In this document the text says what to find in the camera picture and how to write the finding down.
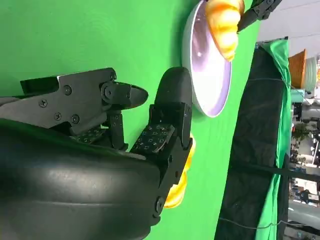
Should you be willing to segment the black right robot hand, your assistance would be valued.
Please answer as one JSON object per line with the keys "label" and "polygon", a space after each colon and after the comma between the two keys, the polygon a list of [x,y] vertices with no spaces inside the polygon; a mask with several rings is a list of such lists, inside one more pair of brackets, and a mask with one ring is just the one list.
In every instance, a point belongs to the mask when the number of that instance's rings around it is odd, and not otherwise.
{"label": "black right robot hand", "polygon": [[0,99],[3,240],[142,240],[184,176],[193,140],[192,81],[162,76],[146,127],[129,148],[122,111],[148,92],[113,68],[21,81]]}

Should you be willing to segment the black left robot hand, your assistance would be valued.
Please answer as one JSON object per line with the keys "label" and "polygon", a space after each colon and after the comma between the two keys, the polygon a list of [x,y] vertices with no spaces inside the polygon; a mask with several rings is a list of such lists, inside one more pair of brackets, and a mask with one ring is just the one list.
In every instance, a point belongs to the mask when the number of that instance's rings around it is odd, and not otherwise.
{"label": "black left robot hand", "polygon": [[270,14],[276,9],[276,7],[282,2],[282,0],[255,0],[252,2],[250,9],[245,11],[241,16],[237,25],[237,32],[241,32],[257,20],[262,21],[269,18]]}

